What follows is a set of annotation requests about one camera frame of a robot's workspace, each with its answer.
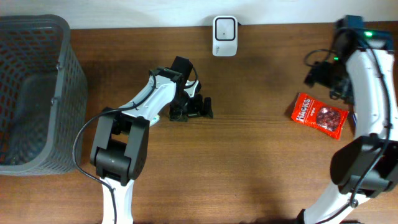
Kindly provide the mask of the red Hacks candy bag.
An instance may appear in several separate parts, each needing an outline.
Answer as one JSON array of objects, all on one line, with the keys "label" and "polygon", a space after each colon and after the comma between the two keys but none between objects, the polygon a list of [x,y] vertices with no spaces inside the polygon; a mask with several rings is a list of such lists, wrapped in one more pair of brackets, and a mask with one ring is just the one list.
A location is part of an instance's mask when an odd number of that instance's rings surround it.
[{"label": "red Hacks candy bag", "polygon": [[291,118],[339,140],[349,111],[327,105],[306,93],[299,93]]}]

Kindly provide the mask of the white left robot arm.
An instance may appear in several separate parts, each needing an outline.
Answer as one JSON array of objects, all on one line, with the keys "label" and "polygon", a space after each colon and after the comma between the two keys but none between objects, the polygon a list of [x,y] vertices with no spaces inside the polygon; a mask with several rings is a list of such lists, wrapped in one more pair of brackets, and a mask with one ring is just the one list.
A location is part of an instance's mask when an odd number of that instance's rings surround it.
[{"label": "white left robot arm", "polygon": [[211,99],[199,91],[195,67],[175,57],[170,67],[149,72],[147,85],[128,103],[99,115],[90,162],[103,188],[103,223],[132,223],[132,193],[147,157],[149,129],[169,107],[171,121],[212,118]]}]

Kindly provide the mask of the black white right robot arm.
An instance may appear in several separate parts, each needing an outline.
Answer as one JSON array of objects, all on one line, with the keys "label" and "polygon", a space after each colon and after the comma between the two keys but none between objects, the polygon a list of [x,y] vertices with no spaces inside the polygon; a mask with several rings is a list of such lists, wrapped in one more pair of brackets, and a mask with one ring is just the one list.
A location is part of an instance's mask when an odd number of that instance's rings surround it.
[{"label": "black white right robot arm", "polygon": [[337,151],[331,181],[320,198],[303,209],[297,223],[340,223],[355,208],[397,185],[397,100],[391,33],[366,28],[363,18],[347,15],[335,23],[328,54],[334,62],[315,62],[305,78],[319,83],[330,98],[353,105],[354,140]]}]

